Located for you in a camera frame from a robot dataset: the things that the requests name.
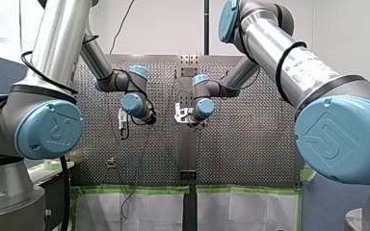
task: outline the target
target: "metal bracket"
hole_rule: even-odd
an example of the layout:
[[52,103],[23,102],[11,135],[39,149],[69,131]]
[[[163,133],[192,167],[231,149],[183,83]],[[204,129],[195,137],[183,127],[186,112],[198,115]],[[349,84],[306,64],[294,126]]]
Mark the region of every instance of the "metal bracket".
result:
[[193,108],[181,109],[181,103],[175,103],[175,120],[178,123],[189,123],[188,115],[194,111]]
[[198,68],[192,66],[181,67],[181,77],[194,77],[198,75]]
[[189,57],[189,64],[199,64],[199,55],[191,55]]
[[110,160],[106,161],[106,168],[117,168],[117,160],[112,157]]
[[195,170],[181,170],[180,178],[181,180],[196,180],[197,172]]
[[181,55],[181,64],[189,64],[189,55]]

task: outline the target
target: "blue joint cap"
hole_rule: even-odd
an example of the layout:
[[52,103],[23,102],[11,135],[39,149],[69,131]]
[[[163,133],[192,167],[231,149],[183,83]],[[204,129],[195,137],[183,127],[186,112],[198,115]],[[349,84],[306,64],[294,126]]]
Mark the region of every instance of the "blue joint cap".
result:
[[122,109],[131,116],[138,116],[143,111],[143,100],[137,93],[127,93],[121,99]]
[[370,185],[370,100],[335,95],[315,100],[296,122],[305,161],[331,180]]
[[199,74],[192,79],[192,86],[196,86],[204,81],[208,81],[209,77],[205,74]]
[[215,103],[212,99],[203,98],[197,103],[195,110],[198,117],[206,119],[215,112]]
[[16,128],[16,151],[28,159],[55,159],[79,142],[83,118],[79,109],[65,100],[47,101],[23,117]]
[[222,9],[219,20],[219,40],[230,43],[233,40],[233,33],[236,27],[238,15],[237,0],[228,0]]
[[134,74],[137,74],[141,77],[143,77],[145,80],[148,81],[148,69],[143,66],[143,65],[131,65],[129,68],[128,68],[128,72],[131,72],[131,73],[134,73]]

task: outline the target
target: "white cloth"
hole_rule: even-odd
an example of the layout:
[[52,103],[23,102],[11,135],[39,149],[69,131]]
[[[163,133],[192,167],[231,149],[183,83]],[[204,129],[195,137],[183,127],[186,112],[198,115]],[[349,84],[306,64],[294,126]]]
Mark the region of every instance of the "white cloth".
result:
[[76,201],[75,228],[78,231],[180,231],[183,194],[134,194],[120,206],[122,193],[83,194]]
[[198,231],[299,231],[301,195],[199,192]]

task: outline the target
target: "ur logo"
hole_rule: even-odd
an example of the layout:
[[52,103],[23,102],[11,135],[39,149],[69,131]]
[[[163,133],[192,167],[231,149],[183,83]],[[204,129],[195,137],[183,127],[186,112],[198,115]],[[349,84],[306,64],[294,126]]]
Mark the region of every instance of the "ur logo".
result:
[[328,166],[333,166],[358,146],[351,127],[345,127],[331,114],[323,114],[304,134],[304,142]]
[[53,116],[54,127],[50,132],[50,141],[58,145],[70,145],[77,119],[67,115]]

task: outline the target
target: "pegboard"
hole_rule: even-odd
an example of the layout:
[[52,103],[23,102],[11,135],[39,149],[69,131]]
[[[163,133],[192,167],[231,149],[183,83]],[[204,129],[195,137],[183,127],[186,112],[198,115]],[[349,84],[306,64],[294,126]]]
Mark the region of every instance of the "pegboard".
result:
[[[141,64],[150,70],[147,86],[157,122],[130,125],[130,138],[119,139],[118,111],[122,92],[98,92],[85,64],[78,65],[78,106],[85,130],[74,155],[81,161],[72,173],[74,185],[124,184],[179,185],[180,146],[196,150],[197,184],[243,184],[294,187],[300,181],[303,160],[295,152],[294,111],[279,99],[275,85],[263,71],[239,97],[214,99],[216,112],[201,131],[184,130],[173,119],[178,73],[192,65],[199,73],[219,79],[240,57],[197,57],[183,63],[179,56],[109,56],[115,68]],[[197,134],[196,139],[183,139]],[[112,157],[116,168],[106,168]]]
[[[220,80],[239,60],[199,57],[198,68]],[[261,70],[238,97],[214,101],[216,112],[198,139],[198,184],[295,187],[304,163],[295,147],[294,109],[267,73]]]
[[[178,129],[174,123],[176,97],[176,56],[109,56],[114,68],[127,69],[141,64],[149,69],[148,98],[157,121],[152,126],[130,123],[129,139],[119,137],[119,102],[122,92],[99,92],[93,75],[84,64],[78,65],[78,107],[85,118],[79,147],[74,152],[81,160],[72,174],[73,185],[137,184],[178,185]],[[115,158],[117,166],[105,167]]]

